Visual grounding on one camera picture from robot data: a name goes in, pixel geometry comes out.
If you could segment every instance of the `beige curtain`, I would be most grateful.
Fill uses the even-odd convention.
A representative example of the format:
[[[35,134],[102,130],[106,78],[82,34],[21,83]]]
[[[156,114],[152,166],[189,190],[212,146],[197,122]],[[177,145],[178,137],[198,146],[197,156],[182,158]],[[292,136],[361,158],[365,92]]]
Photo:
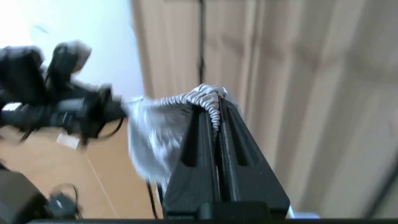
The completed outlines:
[[[146,93],[197,86],[198,1],[132,10]],[[397,12],[395,0],[206,1],[205,81],[238,98],[295,210],[361,217],[394,162]]]

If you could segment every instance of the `cloth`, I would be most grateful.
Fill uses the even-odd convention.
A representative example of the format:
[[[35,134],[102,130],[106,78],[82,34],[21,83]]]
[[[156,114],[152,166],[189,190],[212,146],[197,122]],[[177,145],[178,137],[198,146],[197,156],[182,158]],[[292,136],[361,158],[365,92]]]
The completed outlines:
[[[236,100],[225,88],[209,84],[177,96],[158,100],[140,96],[123,103],[129,116],[129,155],[134,167],[142,178],[160,184],[163,194],[181,155],[180,144],[191,105],[209,112],[216,135],[220,126],[219,96],[233,102],[240,112]]]

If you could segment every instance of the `white wall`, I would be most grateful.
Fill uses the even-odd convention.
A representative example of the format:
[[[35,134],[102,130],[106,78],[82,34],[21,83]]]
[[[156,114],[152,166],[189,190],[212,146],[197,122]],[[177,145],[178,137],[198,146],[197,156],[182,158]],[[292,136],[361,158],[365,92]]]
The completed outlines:
[[[110,83],[123,97],[144,94],[129,0],[15,1],[46,59],[59,42],[80,39],[93,51],[77,80]]]

